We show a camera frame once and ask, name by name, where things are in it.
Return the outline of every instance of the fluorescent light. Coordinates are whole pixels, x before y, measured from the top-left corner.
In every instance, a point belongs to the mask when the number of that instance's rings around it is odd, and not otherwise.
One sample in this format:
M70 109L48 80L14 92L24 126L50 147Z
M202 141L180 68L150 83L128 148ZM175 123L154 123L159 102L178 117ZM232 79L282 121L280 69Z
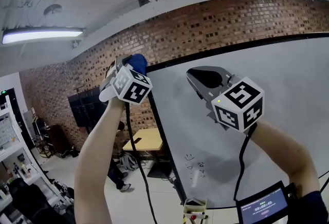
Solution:
M2 44L47 38L77 37L83 33L79 28L21 28L4 31Z

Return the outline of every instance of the small screen display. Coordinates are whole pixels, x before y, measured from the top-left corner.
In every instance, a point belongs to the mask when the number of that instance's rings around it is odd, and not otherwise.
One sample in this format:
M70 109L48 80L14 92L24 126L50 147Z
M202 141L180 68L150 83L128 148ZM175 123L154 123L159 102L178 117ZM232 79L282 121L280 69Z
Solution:
M253 224L287 207L287 201L281 189L241 207L244 224Z

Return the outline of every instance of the jeans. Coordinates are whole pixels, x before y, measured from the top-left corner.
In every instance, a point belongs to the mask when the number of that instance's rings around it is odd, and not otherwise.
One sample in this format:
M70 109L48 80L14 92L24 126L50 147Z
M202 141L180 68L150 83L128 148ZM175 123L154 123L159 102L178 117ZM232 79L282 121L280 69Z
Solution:
M118 169L113 159L111 159L107 176L113 181L115 185L117 185L117 189L122 189L124 186L124 182L122 181L123 173Z

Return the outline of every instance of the black chair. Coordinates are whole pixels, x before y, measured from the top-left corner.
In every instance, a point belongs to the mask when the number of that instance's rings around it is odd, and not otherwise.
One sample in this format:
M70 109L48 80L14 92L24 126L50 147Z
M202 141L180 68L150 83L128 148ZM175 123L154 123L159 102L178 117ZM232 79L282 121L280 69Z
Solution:
M68 223L48 203L40 188L28 185L22 178L17 178L9 184L12 203L33 224Z

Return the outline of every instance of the blue object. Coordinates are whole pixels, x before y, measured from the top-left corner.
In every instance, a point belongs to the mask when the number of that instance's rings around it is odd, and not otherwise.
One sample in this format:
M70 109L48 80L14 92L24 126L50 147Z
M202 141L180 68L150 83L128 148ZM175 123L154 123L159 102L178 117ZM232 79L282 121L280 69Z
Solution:
M132 65L134 71L146 75L146 67L148 65L148 61L142 54L132 55L131 59L127 63Z

